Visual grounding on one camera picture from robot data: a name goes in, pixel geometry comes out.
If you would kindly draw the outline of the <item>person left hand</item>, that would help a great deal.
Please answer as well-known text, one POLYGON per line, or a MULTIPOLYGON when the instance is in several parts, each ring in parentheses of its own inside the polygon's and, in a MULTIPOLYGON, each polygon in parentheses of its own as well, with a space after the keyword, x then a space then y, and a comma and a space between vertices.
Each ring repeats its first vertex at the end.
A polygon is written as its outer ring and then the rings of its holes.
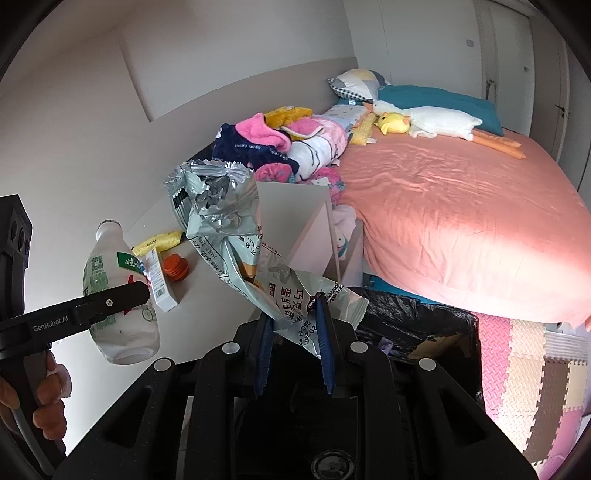
MULTIPOLYGON (((46 375, 36 389, 39 407, 32 415, 33 424, 42 431, 43 436, 50 441, 60 441, 67 431, 67 420, 64 415, 64 403, 62 398, 66 390, 64 378, 57 373, 58 365, 51 351, 47 352, 46 375)), ((1 379, 1 423, 18 433, 18 427, 12 416, 12 411, 20 407, 19 398, 15 389, 4 379, 1 379)))

